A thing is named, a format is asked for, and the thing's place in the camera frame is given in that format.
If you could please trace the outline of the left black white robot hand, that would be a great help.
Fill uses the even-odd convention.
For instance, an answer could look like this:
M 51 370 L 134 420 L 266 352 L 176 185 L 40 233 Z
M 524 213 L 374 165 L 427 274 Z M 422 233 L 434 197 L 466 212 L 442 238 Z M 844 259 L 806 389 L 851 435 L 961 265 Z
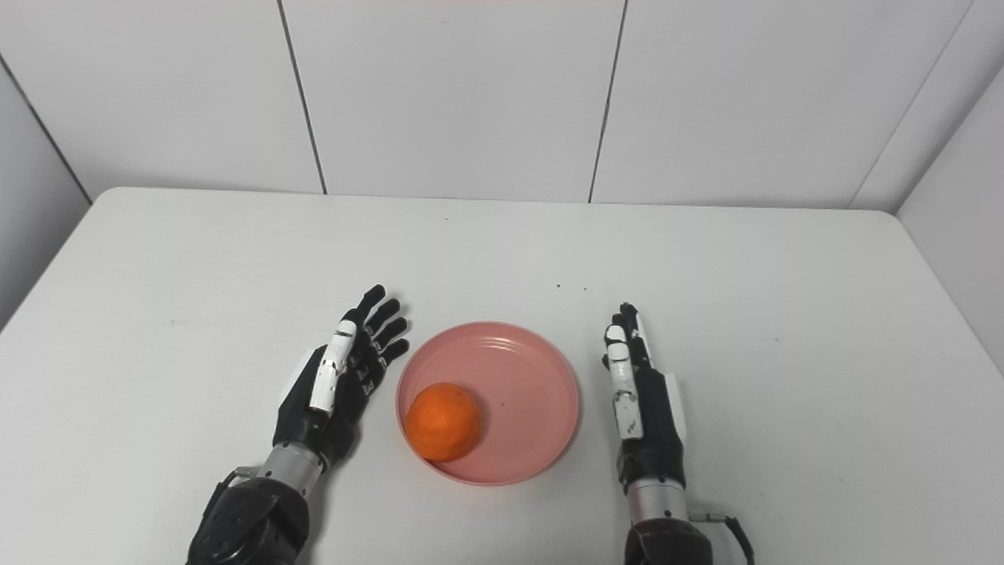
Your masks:
M 272 443 L 316 454 L 338 466 L 358 443 L 362 415 L 392 362 L 409 350 L 408 319 L 386 287 L 367 290 L 345 312 L 329 343 L 306 354 L 278 408 Z

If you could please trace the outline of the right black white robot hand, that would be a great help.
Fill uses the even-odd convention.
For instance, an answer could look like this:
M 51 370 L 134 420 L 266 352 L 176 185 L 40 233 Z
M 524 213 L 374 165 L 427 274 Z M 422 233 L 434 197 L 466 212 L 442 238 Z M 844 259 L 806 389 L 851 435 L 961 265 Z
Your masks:
M 638 308 L 623 303 L 606 327 L 602 365 L 612 379 L 614 423 L 620 446 L 617 475 L 628 489 L 652 479 L 685 489 L 685 426 L 680 388 L 650 358 Z

